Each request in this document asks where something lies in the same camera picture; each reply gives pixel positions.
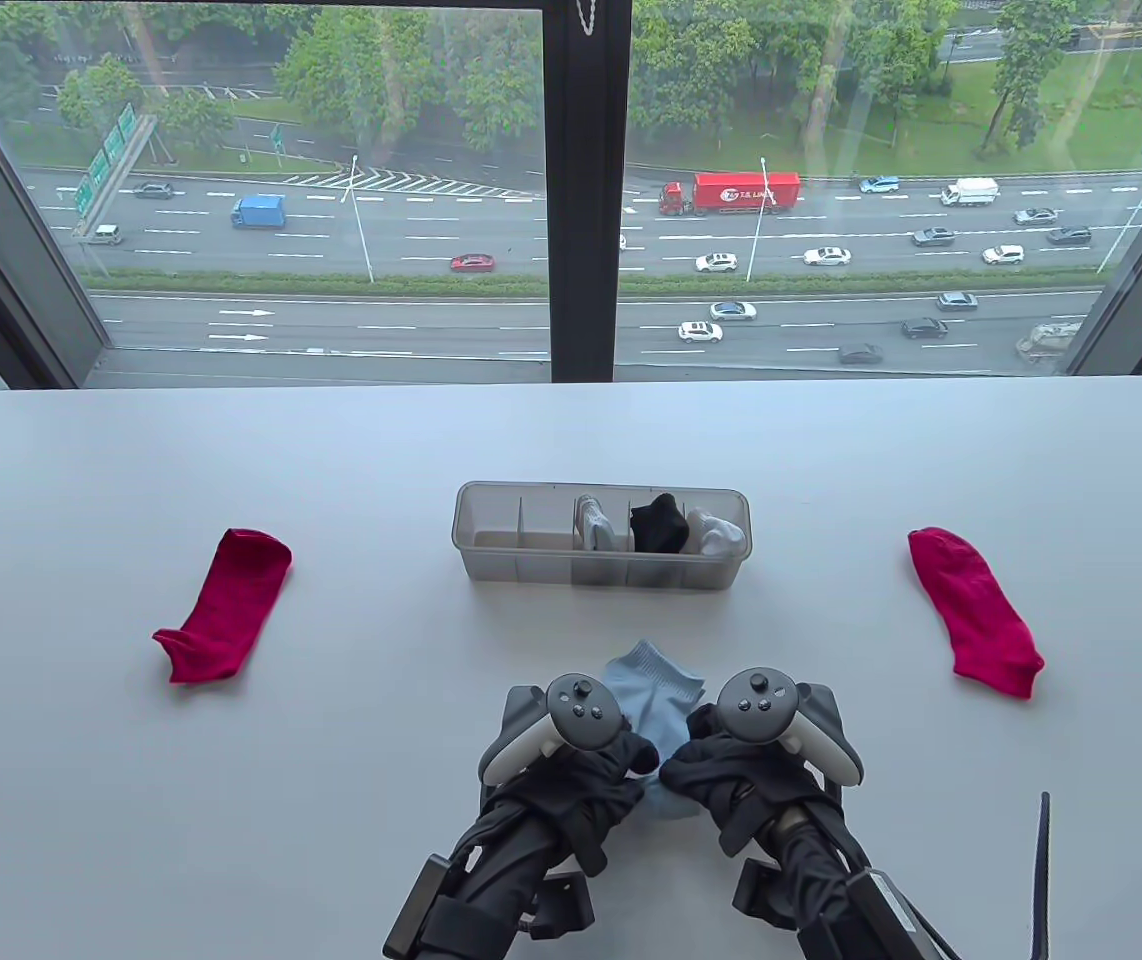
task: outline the red truck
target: red truck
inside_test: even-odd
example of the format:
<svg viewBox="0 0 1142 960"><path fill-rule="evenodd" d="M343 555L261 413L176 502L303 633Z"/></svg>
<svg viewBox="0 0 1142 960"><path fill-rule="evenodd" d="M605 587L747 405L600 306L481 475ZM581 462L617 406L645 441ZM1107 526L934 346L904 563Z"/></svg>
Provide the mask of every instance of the red truck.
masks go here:
<svg viewBox="0 0 1142 960"><path fill-rule="evenodd" d="M771 184L767 210L791 210L798 202L803 180L797 174L769 174L767 183ZM659 211L667 216L751 213L762 205L762 174L695 174L690 197L676 180L661 187Z"/></svg>

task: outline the black car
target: black car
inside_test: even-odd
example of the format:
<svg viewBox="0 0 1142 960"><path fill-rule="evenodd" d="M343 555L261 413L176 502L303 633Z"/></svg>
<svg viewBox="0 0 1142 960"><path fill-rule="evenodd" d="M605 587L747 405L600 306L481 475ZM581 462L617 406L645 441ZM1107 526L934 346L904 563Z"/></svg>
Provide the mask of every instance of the black car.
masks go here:
<svg viewBox="0 0 1142 960"><path fill-rule="evenodd" d="M1048 243L1091 243L1091 229L1086 227L1056 227L1047 229Z"/></svg>
<svg viewBox="0 0 1142 960"><path fill-rule="evenodd" d="M175 187L169 183L142 183L131 193L143 200L170 200L175 196Z"/></svg>
<svg viewBox="0 0 1142 960"><path fill-rule="evenodd" d="M906 320L900 324L900 333L910 340L938 340L949 334L949 328L942 320L924 316L920 320Z"/></svg>
<svg viewBox="0 0 1142 960"><path fill-rule="evenodd" d="M1016 210L1013 218L1020 227L1040 227L1056 220L1056 211L1047 205L1031 205L1028 210Z"/></svg>
<svg viewBox="0 0 1142 960"><path fill-rule="evenodd" d="M936 297L938 310L976 310L978 307L979 300L975 300L974 293L954 291Z"/></svg>
<svg viewBox="0 0 1142 960"><path fill-rule="evenodd" d="M837 348L837 362L844 366L872 366L882 363L882 347L872 342L850 342Z"/></svg>
<svg viewBox="0 0 1142 960"><path fill-rule="evenodd" d="M958 234L943 227L927 227L910 234L915 247L954 247Z"/></svg>

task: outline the hedge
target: hedge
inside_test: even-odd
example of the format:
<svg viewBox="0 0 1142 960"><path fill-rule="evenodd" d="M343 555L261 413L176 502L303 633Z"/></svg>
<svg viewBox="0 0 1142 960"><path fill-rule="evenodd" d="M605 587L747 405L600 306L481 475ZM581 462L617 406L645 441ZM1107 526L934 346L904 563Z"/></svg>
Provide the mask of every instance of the hedge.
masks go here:
<svg viewBox="0 0 1142 960"><path fill-rule="evenodd" d="M233 271L79 271L93 292L147 291L233 295L315 295L339 297L533 297L548 298L548 279L538 275L489 274L480 276L394 275L369 283L355 274L238 274ZM904 271L826 275L763 274L751 282L741 276L689 274L677 276L620 276L621 297L694 296L746 297L763 295L842 296L846 293L910 293L956 289L1028 289L1100 287L1110 271L1097 274L1089 266L1047 269Z"/></svg>

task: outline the light blue sock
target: light blue sock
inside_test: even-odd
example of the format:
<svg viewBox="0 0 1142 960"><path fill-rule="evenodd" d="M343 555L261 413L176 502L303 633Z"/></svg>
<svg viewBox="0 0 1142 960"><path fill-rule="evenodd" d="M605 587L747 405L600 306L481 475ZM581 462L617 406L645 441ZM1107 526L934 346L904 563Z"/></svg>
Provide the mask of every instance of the light blue sock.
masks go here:
<svg viewBox="0 0 1142 960"><path fill-rule="evenodd" d="M656 744L661 763L690 740L686 716L703 696L703 678L681 669L648 640L638 640L629 653L608 663L602 681L634 729ZM650 817L681 820L700 813L699 804L674 794L654 773L648 781L638 807Z"/></svg>

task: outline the white sock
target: white sock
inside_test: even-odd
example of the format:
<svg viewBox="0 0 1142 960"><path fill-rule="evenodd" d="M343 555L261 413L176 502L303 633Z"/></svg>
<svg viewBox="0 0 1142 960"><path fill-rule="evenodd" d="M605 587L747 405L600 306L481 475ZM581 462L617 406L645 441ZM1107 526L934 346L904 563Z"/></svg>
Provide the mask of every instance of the white sock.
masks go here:
<svg viewBox="0 0 1142 960"><path fill-rule="evenodd" d="M691 507L686 513L691 535L682 552L698 552L702 557L730 559L743 554L743 531L730 521L718 521L702 507Z"/></svg>
<svg viewBox="0 0 1142 960"><path fill-rule="evenodd" d="M616 530L602 511L598 500L589 494L576 499L576 532L580 535L580 550L618 550Z"/></svg>

